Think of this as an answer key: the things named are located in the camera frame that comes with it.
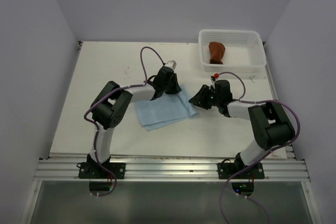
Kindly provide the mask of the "rust brown towel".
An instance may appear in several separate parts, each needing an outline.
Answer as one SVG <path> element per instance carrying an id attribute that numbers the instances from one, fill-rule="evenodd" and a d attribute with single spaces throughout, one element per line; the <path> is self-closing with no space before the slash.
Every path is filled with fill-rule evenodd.
<path id="1" fill-rule="evenodd" d="M 225 46 L 219 42 L 210 42 L 208 48 L 210 53 L 210 64 L 222 65 L 222 59 L 226 50 Z"/>

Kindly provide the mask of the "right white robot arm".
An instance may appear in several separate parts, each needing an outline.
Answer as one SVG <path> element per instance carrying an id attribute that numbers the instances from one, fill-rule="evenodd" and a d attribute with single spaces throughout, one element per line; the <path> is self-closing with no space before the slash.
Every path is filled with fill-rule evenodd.
<path id="1" fill-rule="evenodd" d="M 220 179 L 234 174 L 246 178 L 259 172 L 262 169 L 260 159 L 272 148 L 283 146 L 295 136 L 294 127 L 280 103 L 274 100 L 260 104 L 243 103 L 233 98 L 227 80 L 214 81 L 211 86 L 202 85 L 189 103 L 206 110 L 216 107 L 227 118 L 245 119 L 251 123 L 252 142 L 236 155 L 234 162 L 217 164 Z"/>

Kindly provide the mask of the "light blue towel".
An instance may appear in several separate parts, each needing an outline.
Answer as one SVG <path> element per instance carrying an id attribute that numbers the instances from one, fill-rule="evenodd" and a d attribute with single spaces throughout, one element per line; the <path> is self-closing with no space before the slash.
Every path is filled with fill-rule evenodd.
<path id="1" fill-rule="evenodd" d="M 197 110 L 189 103 L 190 98 L 186 86 L 181 85 L 181 92 L 177 94 L 164 94 L 153 101 L 138 101 L 134 105 L 138 121 L 147 131 L 151 131 L 192 118 Z"/>

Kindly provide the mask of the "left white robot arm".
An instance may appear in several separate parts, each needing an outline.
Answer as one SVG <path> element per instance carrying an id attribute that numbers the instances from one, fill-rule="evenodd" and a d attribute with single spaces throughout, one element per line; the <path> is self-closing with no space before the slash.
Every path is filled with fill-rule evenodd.
<path id="1" fill-rule="evenodd" d="M 138 101 L 152 101 L 163 94 L 177 94 L 181 88 L 175 67 L 166 63 L 153 80 L 143 84 L 122 87 L 109 81 L 85 113 L 84 119 L 95 126 L 93 146 L 87 155 L 86 165 L 81 171 L 94 178 L 115 178 L 110 165 L 110 145 L 115 128 L 122 121 L 129 105 Z"/>

